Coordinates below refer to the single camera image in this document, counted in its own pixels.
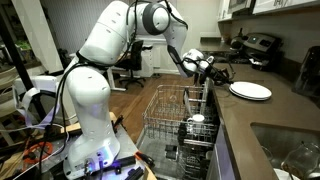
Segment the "white plate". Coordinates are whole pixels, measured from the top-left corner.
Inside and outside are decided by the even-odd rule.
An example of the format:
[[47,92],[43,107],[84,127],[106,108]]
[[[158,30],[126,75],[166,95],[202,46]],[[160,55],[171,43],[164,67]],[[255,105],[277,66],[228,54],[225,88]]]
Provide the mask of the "white plate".
[[269,99],[269,98],[252,98],[252,97],[244,96],[244,95],[241,95],[241,94],[238,94],[238,93],[234,92],[230,87],[229,87],[229,90],[230,90],[230,92],[232,92],[236,96],[239,96],[239,97],[242,97],[242,98],[245,98],[245,99],[250,99],[250,100],[255,100],[255,101],[264,101],[264,100]]
[[230,88],[239,95],[254,99],[266,99],[272,95],[269,89],[250,82],[234,82]]
[[[274,168],[273,170],[274,170],[274,172],[276,172],[279,180],[291,180],[290,175],[287,171],[283,171],[281,169],[276,169],[276,168]],[[294,175],[292,175],[292,177],[294,180],[300,180],[299,178],[297,178]]]

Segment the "kitchen cabinet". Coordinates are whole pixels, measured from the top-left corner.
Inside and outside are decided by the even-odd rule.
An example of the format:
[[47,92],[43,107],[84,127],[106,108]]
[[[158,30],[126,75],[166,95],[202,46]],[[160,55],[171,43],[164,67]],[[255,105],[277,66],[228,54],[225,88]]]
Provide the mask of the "kitchen cabinet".
[[275,10],[279,6],[278,4],[277,0],[256,0],[253,14]]
[[290,6],[305,4],[305,3],[314,2],[314,1],[316,0],[284,0],[284,2],[282,3],[282,6],[290,7]]
[[299,8],[303,5],[316,1],[317,0],[256,0],[253,14]]
[[232,18],[232,13],[228,13],[230,0],[221,0],[219,8],[218,21],[228,20]]

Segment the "wire dish rack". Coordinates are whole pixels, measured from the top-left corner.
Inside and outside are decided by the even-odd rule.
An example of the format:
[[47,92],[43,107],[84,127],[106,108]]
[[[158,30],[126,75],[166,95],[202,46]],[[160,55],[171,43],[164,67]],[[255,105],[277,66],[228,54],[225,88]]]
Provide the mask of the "wire dish rack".
[[[205,87],[161,85],[143,113],[144,135],[148,137],[145,139],[154,139],[153,144],[161,141],[178,147],[174,152],[166,148],[165,157],[162,155],[163,149],[157,147],[153,157],[159,162],[166,162],[165,167],[175,163],[176,171],[182,172],[176,176],[178,179],[205,179],[210,162],[206,159],[206,153],[212,151],[218,131],[215,105],[207,103],[207,95]],[[203,115],[204,121],[190,121],[195,114]]]
[[[213,123],[213,108],[206,105],[206,96],[203,87],[159,86],[143,113],[149,138],[174,139],[179,145],[212,147],[218,126]],[[190,121],[192,114],[202,114],[205,119],[201,123]]]

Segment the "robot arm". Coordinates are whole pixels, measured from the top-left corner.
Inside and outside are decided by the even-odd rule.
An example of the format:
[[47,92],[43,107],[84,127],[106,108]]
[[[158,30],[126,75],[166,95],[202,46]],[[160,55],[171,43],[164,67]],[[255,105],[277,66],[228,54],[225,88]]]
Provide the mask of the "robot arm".
[[101,14],[90,36],[80,49],[80,56],[98,65],[112,66],[134,31],[138,35],[163,34],[168,53],[181,76],[193,76],[198,71],[198,62],[195,60],[202,59],[203,55],[197,50],[191,50],[185,56],[188,56],[188,59],[196,59],[193,59],[193,62],[181,60],[187,24],[183,22],[178,11],[165,1],[133,5],[128,9],[125,3],[112,2]]
[[[203,54],[195,49],[184,54],[181,60],[187,26],[169,3],[141,3],[128,7],[121,1],[111,2],[64,74],[83,133],[70,146],[68,159],[64,161],[68,179],[90,173],[86,171],[88,169],[93,172],[110,166],[120,151],[108,109],[111,90],[99,68],[117,63],[133,32],[163,34],[181,76],[191,77],[197,72],[212,74],[210,62],[203,60]],[[90,168],[84,167],[87,162]]]

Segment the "kitchen counter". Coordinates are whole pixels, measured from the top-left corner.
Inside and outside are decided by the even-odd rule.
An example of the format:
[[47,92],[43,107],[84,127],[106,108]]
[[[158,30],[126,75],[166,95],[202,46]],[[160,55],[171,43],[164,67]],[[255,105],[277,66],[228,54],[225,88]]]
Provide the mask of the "kitchen counter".
[[[217,68],[227,64],[215,64]],[[251,101],[232,95],[228,85],[215,87],[233,167],[244,180],[277,179],[271,164],[252,131],[252,123],[320,131],[320,109],[308,98],[293,93],[292,84],[281,76],[252,69],[250,65],[233,65],[234,81],[260,84],[272,91],[266,101]]]
[[200,51],[230,51],[230,45],[221,42],[221,38],[201,38]]

